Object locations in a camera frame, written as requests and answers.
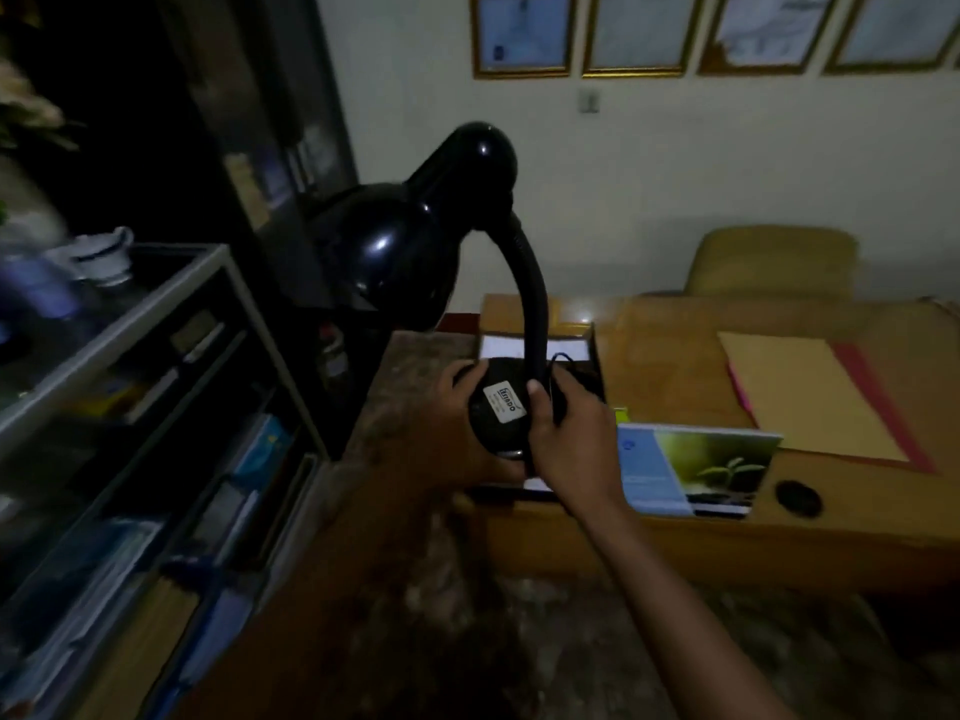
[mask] wall outlet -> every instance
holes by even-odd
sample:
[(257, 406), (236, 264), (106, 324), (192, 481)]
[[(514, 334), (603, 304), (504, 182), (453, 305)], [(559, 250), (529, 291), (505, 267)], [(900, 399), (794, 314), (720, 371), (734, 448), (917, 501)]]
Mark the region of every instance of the wall outlet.
[(581, 88), (577, 94), (577, 108), (581, 113), (600, 113), (600, 91)]

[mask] label sticker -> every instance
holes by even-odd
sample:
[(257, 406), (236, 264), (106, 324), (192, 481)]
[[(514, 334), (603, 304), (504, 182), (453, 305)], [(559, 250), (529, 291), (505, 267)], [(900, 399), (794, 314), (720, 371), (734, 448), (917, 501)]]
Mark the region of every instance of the label sticker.
[(527, 410), (523, 408), (517, 393), (510, 387), (509, 381), (500, 381), (483, 389), (486, 401), (501, 424), (526, 417)]

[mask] white wall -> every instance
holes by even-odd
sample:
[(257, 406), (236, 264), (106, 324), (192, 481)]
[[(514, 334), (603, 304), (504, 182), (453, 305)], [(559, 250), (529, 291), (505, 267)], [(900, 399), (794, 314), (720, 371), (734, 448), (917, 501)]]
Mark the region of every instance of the white wall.
[[(361, 180), (405, 179), (459, 124), (495, 124), (553, 294), (679, 289), (704, 233), (777, 223), (856, 235), (862, 296), (960, 297), (960, 71), (822, 77), (851, 1), (802, 77), (619, 80), (579, 76), (588, 0), (574, 74), (531, 80), (474, 80), (468, 0), (318, 3)], [(599, 114), (578, 113), (582, 87)], [(467, 238), (450, 310), (512, 289), (489, 241)]]

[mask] wooden desk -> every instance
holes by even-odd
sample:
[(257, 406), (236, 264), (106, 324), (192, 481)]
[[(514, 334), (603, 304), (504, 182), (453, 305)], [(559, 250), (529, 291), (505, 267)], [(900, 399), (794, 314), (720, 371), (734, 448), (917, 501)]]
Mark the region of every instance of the wooden desk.
[[(924, 474), (782, 450), (750, 515), (641, 520), (689, 578), (798, 589), (919, 591), (960, 580), (960, 324), (925, 303), (630, 297), (551, 299), (550, 332), (594, 323), (610, 406), (642, 423), (751, 427), (726, 371), (718, 330), (856, 343), (937, 466)], [(522, 331), (520, 301), (488, 295), (480, 330)], [(797, 479), (823, 499), (798, 518), (774, 486)], [(474, 508), (473, 527), (507, 573), (601, 570), (557, 505)]]

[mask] hand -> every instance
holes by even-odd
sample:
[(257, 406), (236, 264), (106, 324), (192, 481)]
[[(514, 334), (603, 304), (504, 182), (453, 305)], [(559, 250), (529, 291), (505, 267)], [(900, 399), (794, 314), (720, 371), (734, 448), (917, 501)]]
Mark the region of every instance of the hand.
[(537, 381), (530, 394), (530, 449), (536, 474), (577, 519), (627, 507), (620, 480), (614, 411), (562, 367), (553, 376), (566, 397), (566, 417), (556, 426), (553, 406)]
[(471, 361), (455, 361), (439, 375), (430, 400), (419, 408), (408, 432), (409, 457), (431, 487), (459, 490), (478, 483), (520, 483), (522, 461), (488, 452), (474, 435), (467, 403), (487, 372), (478, 362), (454, 385), (453, 377)]

